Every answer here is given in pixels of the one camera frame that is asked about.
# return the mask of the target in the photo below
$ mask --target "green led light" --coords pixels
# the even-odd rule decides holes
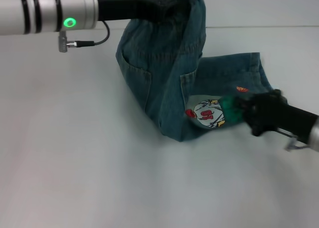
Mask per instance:
[[[72,17],[69,17],[64,21],[63,24],[66,27],[74,27],[76,25],[76,20]]]

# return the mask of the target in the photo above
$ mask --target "jeans pocket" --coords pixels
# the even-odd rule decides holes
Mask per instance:
[[[180,76],[180,86],[184,99],[184,108],[188,103],[188,99],[191,96],[191,92],[195,83],[197,70],[194,72]]]
[[[152,83],[152,74],[141,68],[130,65],[129,62],[124,58],[122,52],[117,54],[117,59],[127,85],[133,92],[140,107],[143,109],[143,111],[145,111],[145,106],[148,101]]]

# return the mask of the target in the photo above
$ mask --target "black cable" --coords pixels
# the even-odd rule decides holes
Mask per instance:
[[[75,41],[76,42],[76,47],[93,47],[93,46],[97,46],[97,45],[101,45],[103,43],[105,43],[109,38],[110,38],[110,27],[108,26],[108,24],[105,21],[102,21],[102,23],[105,25],[106,30],[108,32],[108,35],[106,36],[105,39],[103,39],[100,42],[94,42],[94,41]]]
[[[110,34],[111,34],[110,27],[108,26],[108,24],[105,21],[102,21],[102,23],[105,25],[106,30],[108,31],[108,35],[102,41],[94,43],[95,46],[105,43],[110,38]]]

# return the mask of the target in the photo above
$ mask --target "embroidered patch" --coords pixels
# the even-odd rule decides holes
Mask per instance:
[[[221,127],[225,124],[224,113],[218,100],[204,100],[195,106],[194,110],[186,110],[186,114],[210,128]]]
[[[249,91],[247,88],[243,88],[243,87],[237,87],[237,90],[240,92],[248,92]]]

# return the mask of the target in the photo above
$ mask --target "denim jeans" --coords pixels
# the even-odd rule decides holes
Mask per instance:
[[[131,20],[116,54],[123,77],[144,112],[163,135],[177,141],[209,132],[185,114],[192,95],[241,95],[271,90],[258,53],[201,58],[206,8],[189,0],[161,23]]]

